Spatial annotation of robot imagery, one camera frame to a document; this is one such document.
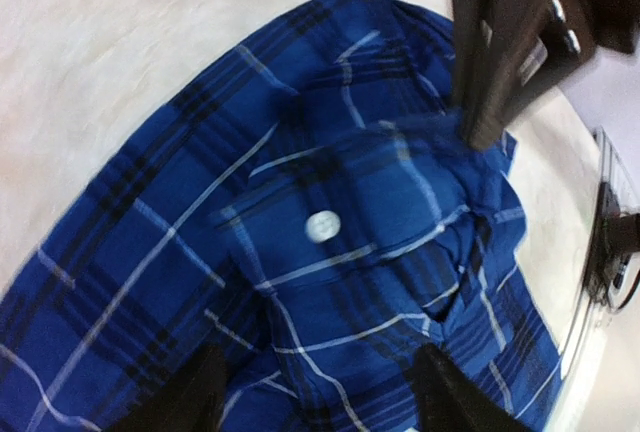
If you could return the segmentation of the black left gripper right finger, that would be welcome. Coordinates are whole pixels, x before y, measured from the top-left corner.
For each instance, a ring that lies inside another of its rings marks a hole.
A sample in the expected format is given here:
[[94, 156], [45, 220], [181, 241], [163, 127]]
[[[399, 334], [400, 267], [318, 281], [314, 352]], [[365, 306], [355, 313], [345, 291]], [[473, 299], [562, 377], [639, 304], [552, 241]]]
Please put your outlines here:
[[437, 346], [426, 344], [416, 352], [411, 373], [419, 431], [523, 430]]

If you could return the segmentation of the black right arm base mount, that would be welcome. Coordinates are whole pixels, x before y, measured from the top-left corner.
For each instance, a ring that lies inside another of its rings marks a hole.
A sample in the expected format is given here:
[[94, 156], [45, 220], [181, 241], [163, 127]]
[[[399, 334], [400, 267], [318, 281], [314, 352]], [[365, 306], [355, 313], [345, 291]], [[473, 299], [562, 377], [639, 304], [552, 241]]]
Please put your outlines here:
[[614, 314], [626, 308], [639, 288], [639, 273], [619, 305], [614, 304], [613, 295], [621, 290], [626, 267], [638, 253], [639, 213], [623, 212], [611, 184], [602, 181], [582, 279], [583, 289], [594, 303]]

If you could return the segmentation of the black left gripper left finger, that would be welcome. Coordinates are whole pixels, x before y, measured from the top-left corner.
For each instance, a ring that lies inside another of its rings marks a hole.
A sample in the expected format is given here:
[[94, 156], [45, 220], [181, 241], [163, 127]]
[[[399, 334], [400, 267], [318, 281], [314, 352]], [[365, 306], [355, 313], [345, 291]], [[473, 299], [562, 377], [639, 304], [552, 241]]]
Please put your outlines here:
[[218, 431], [226, 394], [226, 363], [220, 347], [203, 345], [142, 405], [110, 431]]

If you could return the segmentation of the blue plaid flannel shirt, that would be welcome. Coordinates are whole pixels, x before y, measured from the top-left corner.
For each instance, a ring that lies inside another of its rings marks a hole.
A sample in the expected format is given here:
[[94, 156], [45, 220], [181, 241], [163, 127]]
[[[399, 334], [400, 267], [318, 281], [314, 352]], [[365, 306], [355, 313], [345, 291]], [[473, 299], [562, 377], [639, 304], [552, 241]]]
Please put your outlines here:
[[542, 430], [557, 347], [515, 251], [516, 140], [449, 109], [452, 23], [311, 0], [226, 52], [100, 170], [1, 303], [1, 427], [100, 431], [199, 351], [225, 431], [404, 431], [440, 346]]

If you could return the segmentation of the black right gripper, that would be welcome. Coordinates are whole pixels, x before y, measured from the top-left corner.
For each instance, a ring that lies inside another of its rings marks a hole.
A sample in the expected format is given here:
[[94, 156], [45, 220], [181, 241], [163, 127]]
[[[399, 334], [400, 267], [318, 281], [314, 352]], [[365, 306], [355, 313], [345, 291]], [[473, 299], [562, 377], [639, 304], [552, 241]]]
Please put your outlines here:
[[[633, 55], [639, 0], [452, 0], [451, 104], [459, 133], [491, 147], [523, 111], [585, 63], [587, 30], [599, 47]], [[482, 22], [492, 24], [492, 39]]]

